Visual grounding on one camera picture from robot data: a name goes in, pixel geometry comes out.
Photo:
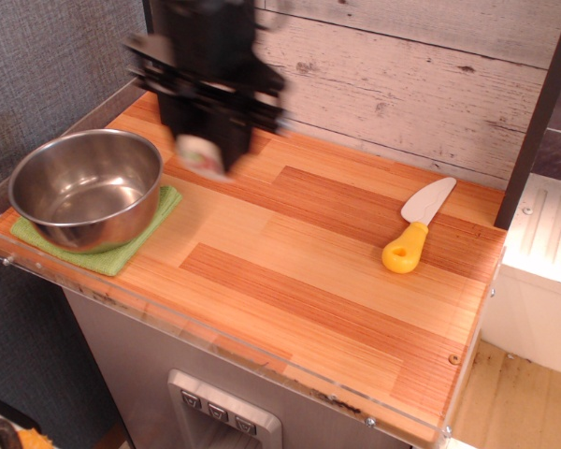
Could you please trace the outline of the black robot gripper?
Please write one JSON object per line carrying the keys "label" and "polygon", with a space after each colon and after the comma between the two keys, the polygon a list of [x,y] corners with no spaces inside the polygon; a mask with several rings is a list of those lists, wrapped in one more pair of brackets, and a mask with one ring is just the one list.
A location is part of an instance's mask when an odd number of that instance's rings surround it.
{"label": "black robot gripper", "polygon": [[123,45],[137,56],[131,70],[158,94],[160,118],[172,136],[196,136],[202,109],[214,118],[223,170],[251,149],[252,129],[283,126],[283,76],[253,49],[261,26],[252,1],[162,1],[157,33],[131,35]]}

